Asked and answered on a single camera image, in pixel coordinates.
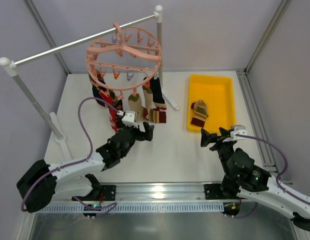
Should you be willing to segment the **navy santa sock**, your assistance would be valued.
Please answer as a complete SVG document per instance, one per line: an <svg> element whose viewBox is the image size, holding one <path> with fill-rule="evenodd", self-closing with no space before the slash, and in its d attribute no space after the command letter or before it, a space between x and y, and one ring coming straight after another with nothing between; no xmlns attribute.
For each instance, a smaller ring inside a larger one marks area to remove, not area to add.
<svg viewBox="0 0 310 240"><path fill-rule="evenodd" d="M152 77L146 84L142 86L145 107L149 111L152 106L155 106L157 111L164 112L167 110L166 102L163 98L160 78Z"/></svg>

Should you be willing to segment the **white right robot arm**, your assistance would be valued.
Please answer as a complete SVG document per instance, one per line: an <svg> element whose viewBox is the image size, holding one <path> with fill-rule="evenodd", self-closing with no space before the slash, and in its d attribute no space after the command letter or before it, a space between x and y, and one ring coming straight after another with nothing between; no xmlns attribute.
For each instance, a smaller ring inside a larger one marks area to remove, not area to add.
<svg viewBox="0 0 310 240"><path fill-rule="evenodd" d="M305 231L310 232L310 196L302 194L280 181L282 173L273 176L269 171L255 164L241 148L234 145L245 139L259 141L249 136L243 125L231 129L219 129L219 133L200 130L202 148L209 147L217 152L224 176L220 185L222 194L228 199L247 199L268 207Z"/></svg>

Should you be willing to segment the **beige olive striped sock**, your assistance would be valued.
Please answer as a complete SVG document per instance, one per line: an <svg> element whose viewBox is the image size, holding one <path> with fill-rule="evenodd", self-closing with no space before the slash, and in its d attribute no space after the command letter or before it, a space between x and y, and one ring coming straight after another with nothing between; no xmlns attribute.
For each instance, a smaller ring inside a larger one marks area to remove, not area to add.
<svg viewBox="0 0 310 240"><path fill-rule="evenodd" d="M128 105L129 109L131 111L134 111L136 113L136 119L137 120L143 120L143 113L144 113L144 107L142 105L142 99L138 93L135 95L130 95L128 97Z"/></svg>

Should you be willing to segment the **beige maroon striped sock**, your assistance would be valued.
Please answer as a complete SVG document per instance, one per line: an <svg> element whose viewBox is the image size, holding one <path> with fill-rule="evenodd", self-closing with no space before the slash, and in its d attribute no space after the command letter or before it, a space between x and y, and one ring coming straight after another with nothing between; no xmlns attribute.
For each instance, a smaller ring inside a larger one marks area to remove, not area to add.
<svg viewBox="0 0 310 240"><path fill-rule="evenodd" d="M150 110L146 109L146 104L144 104L143 107L143 120L147 120L155 124L165 124L167 122L167 110L156 110L154 105L152 105Z"/></svg>

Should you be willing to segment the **pink round clip hanger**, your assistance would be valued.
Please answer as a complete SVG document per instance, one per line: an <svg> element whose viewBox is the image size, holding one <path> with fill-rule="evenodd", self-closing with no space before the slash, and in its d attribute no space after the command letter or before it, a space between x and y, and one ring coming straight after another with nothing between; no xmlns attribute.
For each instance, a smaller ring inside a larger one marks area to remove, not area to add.
<svg viewBox="0 0 310 240"><path fill-rule="evenodd" d="M136 26L120 27L115 23L110 37L98 37L86 49L86 67L92 84L102 96L124 91L133 95L162 70L162 46L158 35Z"/></svg>

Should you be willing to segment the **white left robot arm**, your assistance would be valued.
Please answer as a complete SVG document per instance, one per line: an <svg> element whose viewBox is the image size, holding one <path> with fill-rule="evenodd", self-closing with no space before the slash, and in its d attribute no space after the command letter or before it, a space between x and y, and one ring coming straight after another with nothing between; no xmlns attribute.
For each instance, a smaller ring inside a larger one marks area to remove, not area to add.
<svg viewBox="0 0 310 240"><path fill-rule="evenodd" d="M94 200L101 189L94 173L118 165L135 142L152 141L154 125L144 122L143 127L144 131L138 125L125 126L83 159L59 164L48 164L44 159L34 162L16 184L22 198L21 210L35 213L46 207L53 198Z"/></svg>

